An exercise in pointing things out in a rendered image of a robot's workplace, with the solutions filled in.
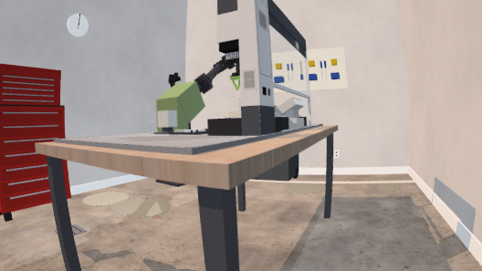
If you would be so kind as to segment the white ready panel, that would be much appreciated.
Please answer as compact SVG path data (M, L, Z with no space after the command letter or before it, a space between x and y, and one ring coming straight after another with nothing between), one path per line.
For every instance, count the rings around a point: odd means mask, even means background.
M153 134L169 134L173 127L177 127L177 110L162 110L158 112L158 128L162 128L162 132L154 132Z

